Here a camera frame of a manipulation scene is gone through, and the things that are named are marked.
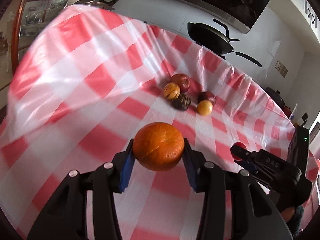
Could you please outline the person's right hand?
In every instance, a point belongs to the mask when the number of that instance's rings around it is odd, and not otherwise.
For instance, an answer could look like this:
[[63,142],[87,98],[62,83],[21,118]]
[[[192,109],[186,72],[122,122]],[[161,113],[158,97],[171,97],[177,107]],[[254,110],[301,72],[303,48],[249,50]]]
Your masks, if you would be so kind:
[[295,239],[299,235],[300,224],[304,214],[304,208],[300,205],[298,207],[288,207],[281,215],[289,228],[292,238]]

